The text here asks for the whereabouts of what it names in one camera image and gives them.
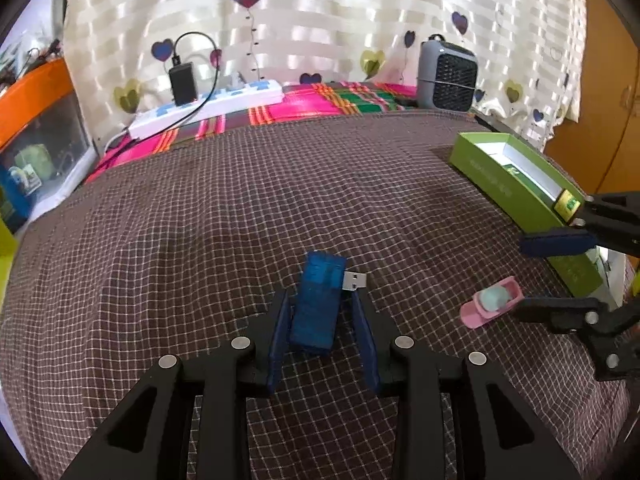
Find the yellow green shoe box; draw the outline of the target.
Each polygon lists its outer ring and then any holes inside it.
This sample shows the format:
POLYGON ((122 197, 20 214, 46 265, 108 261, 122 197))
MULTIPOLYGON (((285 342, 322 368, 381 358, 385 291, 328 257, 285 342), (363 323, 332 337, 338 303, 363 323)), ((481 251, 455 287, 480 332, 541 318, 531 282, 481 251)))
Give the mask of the yellow green shoe box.
POLYGON ((14 257, 18 248, 18 241, 0 221, 0 307, 3 306, 4 296, 6 296, 6 285, 12 269, 14 257))

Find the orange lid storage bin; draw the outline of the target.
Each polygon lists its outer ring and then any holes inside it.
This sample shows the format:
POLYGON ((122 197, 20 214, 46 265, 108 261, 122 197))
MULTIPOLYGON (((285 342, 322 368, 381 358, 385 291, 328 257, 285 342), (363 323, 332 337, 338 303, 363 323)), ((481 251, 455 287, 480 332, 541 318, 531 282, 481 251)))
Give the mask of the orange lid storage bin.
POLYGON ((3 91, 1 220, 10 232, 62 204, 97 159, 62 58, 3 91))

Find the colourful plaid cloth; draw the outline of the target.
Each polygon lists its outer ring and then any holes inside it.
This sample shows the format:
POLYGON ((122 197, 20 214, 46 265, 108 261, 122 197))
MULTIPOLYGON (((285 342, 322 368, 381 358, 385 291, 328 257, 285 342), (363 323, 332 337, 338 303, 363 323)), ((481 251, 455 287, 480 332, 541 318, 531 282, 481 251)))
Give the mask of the colourful plaid cloth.
POLYGON ((272 125, 277 122, 297 122, 319 117, 394 112, 405 108, 397 103, 399 98, 415 96, 416 87, 406 84, 386 84, 382 81, 341 81, 329 84, 316 82, 285 86, 283 99, 279 103, 250 107, 231 114, 210 115, 165 132, 155 131, 149 139, 141 142, 125 136, 119 146, 105 153, 88 179, 92 181, 100 174, 117 166, 167 152, 191 141, 211 138, 236 128, 272 125))

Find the heart pattern curtain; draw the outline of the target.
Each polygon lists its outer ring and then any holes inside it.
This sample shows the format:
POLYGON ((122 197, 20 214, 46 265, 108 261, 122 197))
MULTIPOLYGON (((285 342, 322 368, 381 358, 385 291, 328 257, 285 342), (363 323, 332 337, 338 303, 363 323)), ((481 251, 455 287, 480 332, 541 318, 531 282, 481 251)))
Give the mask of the heart pattern curtain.
POLYGON ((472 51, 474 104, 536 146, 580 114, 586 0, 67 0, 63 51, 104 145, 170 101, 178 54, 213 79, 415 84, 439 34, 472 51))

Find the black charger adapter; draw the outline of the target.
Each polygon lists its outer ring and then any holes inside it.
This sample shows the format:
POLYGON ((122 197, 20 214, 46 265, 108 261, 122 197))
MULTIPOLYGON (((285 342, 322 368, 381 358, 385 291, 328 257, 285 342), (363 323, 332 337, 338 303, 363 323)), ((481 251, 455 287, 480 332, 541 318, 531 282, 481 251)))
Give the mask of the black charger adapter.
POLYGON ((193 64, 181 63, 168 70, 171 92, 177 106, 194 102, 198 98, 198 89, 193 73, 193 64))

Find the blue usb stick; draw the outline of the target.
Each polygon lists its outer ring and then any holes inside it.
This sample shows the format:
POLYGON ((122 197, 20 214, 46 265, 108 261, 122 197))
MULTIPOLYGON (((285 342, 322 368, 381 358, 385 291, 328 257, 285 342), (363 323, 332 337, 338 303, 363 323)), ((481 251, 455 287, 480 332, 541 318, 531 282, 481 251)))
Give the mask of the blue usb stick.
POLYGON ((300 280, 290 343, 313 354, 333 346, 342 292, 367 286, 367 275, 347 271, 347 259, 326 252, 308 252, 300 280))

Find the white power strip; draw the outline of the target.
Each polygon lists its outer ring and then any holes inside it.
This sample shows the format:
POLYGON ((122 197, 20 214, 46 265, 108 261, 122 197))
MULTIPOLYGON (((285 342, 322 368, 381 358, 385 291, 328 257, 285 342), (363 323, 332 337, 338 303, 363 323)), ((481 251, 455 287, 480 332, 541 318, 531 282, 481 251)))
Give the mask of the white power strip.
POLYGON ((128 127, 134 140, 145 140, 159 132, 191 122, 242 112, 252 107, 279 104, 283 101, 282 86, 275 80, 258 80, 239 89, 219 89, 206 99, 207 93, 192 103, 177 106, 164 104, 140 114, 128 127))

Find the red cap medicine bottle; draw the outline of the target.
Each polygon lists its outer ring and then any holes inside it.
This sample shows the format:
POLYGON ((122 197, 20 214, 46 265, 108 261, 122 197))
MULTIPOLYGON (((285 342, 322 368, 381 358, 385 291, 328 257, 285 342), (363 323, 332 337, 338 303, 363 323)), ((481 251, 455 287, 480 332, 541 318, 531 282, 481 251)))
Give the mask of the red cap medicine bottle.
POLYGON ((582 206, 580 199, 567 188, 564 188, 553 204, 553 211, 565 224, 570 224, 578 213, 580 206, 582 206))

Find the black smartphone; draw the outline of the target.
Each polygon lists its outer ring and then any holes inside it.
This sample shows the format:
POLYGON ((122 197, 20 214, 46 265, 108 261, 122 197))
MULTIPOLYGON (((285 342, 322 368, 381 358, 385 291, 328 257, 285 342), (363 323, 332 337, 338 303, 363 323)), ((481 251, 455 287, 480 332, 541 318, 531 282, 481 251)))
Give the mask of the black smartphone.
POLYGON ((473 116, 481 126, 487 128, 492 132, 514 134, 514 130, 512 128, 505 125, 501 120, 495 118, 494 116, 486 115, 480 112, 474 112, 473 116))

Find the pink clip back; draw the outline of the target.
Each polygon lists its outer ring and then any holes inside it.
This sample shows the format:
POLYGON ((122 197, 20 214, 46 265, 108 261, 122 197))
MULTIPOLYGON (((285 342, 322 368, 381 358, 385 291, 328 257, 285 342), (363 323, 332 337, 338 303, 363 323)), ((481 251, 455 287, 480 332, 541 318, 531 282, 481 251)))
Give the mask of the pink clip back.
POLYGON ((510 312, 523 298, 514 276, 508 276, 476 292, 472 300, 460 308, 460 320, 467 328, 476 330, 510 312))

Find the wooden wardrobe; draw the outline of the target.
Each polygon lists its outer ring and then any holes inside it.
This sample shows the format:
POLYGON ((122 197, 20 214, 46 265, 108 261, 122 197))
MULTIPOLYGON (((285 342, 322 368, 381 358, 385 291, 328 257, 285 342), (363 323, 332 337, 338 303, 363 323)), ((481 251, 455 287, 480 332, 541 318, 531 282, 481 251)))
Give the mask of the wooden wardrobe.
POLYGON ((586 192, 639 188, 639 49, 608 0, 586 0, 578 122, 554 129, 544 152, 586 192))

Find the green white cardboard box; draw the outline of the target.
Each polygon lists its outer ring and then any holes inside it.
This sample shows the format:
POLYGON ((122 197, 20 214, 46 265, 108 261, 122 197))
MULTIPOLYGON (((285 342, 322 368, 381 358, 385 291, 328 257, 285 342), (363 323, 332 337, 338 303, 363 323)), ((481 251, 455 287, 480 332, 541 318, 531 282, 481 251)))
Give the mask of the green white cardboard box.
MULTIPOLYGON (((544 154, 509 133, 461 133, 449 161, 525 233, 568 226, 553 211, 564 188, 585 203, 582 190, 544 154)), ((547 262, 573 296, 596 297, 610 305, 607 255, 605 250, 592 248, 577 256, 550 257, 547 262)))

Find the grey portable fan heater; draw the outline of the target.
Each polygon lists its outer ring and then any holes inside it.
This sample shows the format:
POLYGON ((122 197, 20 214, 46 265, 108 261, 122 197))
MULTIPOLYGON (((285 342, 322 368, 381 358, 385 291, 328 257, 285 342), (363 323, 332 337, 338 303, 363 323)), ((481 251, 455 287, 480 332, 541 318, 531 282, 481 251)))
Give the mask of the grey portable fan heater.
POLYGON ((468 112, 478 74, 475 54, 434 34, 421 42, 416 102, 424 110, 468 112))

